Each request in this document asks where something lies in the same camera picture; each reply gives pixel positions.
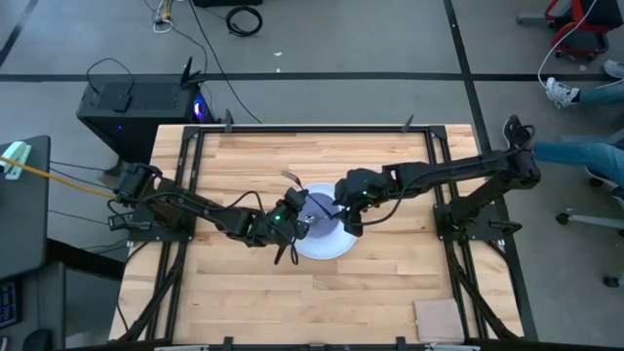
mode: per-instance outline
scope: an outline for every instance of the white plate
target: white plate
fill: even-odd
[[[333,185],[328,183],[312,183],[305,187],[314,196],[325,194],[333,199]],[[294,243],[298,253],[308,258],[332,259],[348,252],[358,240],[355,236],[344,231],[344,224],[339,219],[336,228],[328,235],[322,237],[306,236],[303,240]]]

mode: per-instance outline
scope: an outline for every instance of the black metal frame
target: black metal frame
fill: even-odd
[[[427,148],[427,156],[429,158],[430,163],[436,163],[436,152],[434,146],[434,138],[436,138],[442,149],[442,156],[444,161],[450,161],[450,149],[449,149],[449,141],[447,139],[447,132],[444,126],[409,126],[407,129],[402,128],[399,125],[353,125],[353,126],[331,126],[331,125],[261,125],[261,126],[230,126],[230,130],[227,131],[224,126],[188,126],[184,128],[182,144],[180,146],[179,158],[177,163],[177,170],[175,173],[175,181],[180,184],[181,179],[183,177],[183,172],[185,168],[186,155],[188,150],[189,141],[192,137],[196,136],[197,141],[195,144],[195,154],[193,157],[193,163],[191,168],[191,178],[189,183],[189,190],[195,191],[197,187],[197,174],[199,173],[201,158],[202,158],[202,148],[204,143],[204,138],[206,134],[209,133],[422,133],[425,137],[425,144]],[[451,198],[456,198],[459,196],[459,192],[457,191],[457,185],[452,183],[449,185]],[[442,191],[441,186],[437,186],[435,189],[436,194],[436,203],[438,206],[445,203],[444,193]],[[452,245],[452,243],[445,242],[445,246]],[[472,284],[477,287],[477,277],[475,274],[474,262],[472,258],[472,253],[470,250],[469,243],[459,243],[459,246],[462,250],[463,263],[466,269],[466,273],[470,278]],[[180,243],[178,249],[178,255],[182,255],[182,262],[185,255],[186,244]],[[163,277],[165,276],[165,271],[167,269],[167,262],[169,260],[171,246],[167,243],[163,244],[163,249],[161,250],[161,257],[158,265],[157,272],[157,280],[154,287],[154,291],[156,292],[162,285]],[[519,263],[517,259],[508,260],[510,262]],[[450,263],[449,255],[447,254],[447,262]],[[519,277],[516,276],[517,272],[520,272],[520,265],[517,264],[515,266],[509,266],[510,268],[510,276],[512,281],[522,280],[522,273]],[[457,301],[459,306],[460,318],[462,323],[462,328],[464,329],[465,335],[470,335],[468,330],[468,324],[466,320],[466,311],[464,306],[464,301],[462,298],[461,285],[458,282],[457,278],[455,278],[452,274],[450,274],[450,282],[451,288],[453,292],[453,297]],[[174,285],[172,287],[173,293],[170,301],[169,313],[167,316],[167,327],[165,332],[165,338],[167,340],[173,340],[175,324],[176,324],[176,312],[177,312],[177,302],[179,299],[179,291],[181,287],[181,274],[178,276]],[[520,297],[526,297],[527,295],[520,294]],[[527,305],[527,301],[522,301],[519,305]],[[478,310],[476,306],[474,307],[475,316],[477,318],[477,331],[479,339],[488,338],[488,326],[486,321],[482,315],[482,313]],[[152,319],[149,322],[148,330],[147,330],[147,339],[153,339],[155,330],[156,330],[156,321],[158,319],[158,314],[155,313]],[[522,318],[523,328],[527,330],[534,330],[533,321],[530,318]],[[528,338],[536,340],[536,335],[527,335]],[[266,345],[267,347],[274,349],[274,346],[277,345]],[[391,345],[375,345],[379,347],[379,349],[391,347],[396,350],[397,344]],[[415,347],[415,349],[421,349],[422,345],[409,345],[409,348]]]

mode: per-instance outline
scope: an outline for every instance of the white sneaker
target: white sneaker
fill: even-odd
[[[603,64],[603,68],[606,74],[610,75],[611,77],[624,79],[624,64],[613,59],[608,59]]]
[[[555,102],[557,108],[568,107],[578,102],[572,102],[581,90],[571,88],[565,84],[559,83],[555,78],[550,77],[546,81],[546,96]]]

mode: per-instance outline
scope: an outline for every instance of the chair wheel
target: chair wheel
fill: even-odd
[[[569,223],[569,214],[557,214],[555,220],[560,225],[566,225]]]
[[[615,277],[603,277],[603,284],[608,288],[619,288],[619,279]]]
[[[602,181],[600,179],[596,179],[594,177],[589,178],[588,182],[589,182],[589,186],[591,186],[591,187],[601,187],[601,186],[605,185],[604,181]]]

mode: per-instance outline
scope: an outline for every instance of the white paper plate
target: white paper plate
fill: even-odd
[[[310,191],[309,195],[311,196],[314,196],[314,194],[322,194],[330,197],[333,201],[332,184],[312,183],[305,188]],[[315,199],[319,203],[322,203],[322,201],[320,201],[321,197]],[[306,206],[307,205],[314,205],[316,208],[318,208],[318,205],[316,205],[309,198],[306,198]],[[341,209],[341,207],[333,207],[332,209],[327,210],[335,213],[335,211]],[[306,215],[309,214],[305,212],[304,208],[304,211],[302,211],[299,215],[299,220],[302,220]],[[348,252],[353,247],[353,245],[355,245],[355,242],[358,240],[358,238],[344,231],[344,224],[342,223],[342,221],[340,221],[340,219],[334,219],[333,221],[336,222],[335,228],[330,233],[322,236],[315,235],[314,224],[311,224],[308,235],[303,240],[297,240],[294,243],[297,252],[303,254],[306,257],[314,259],[332,259]]]

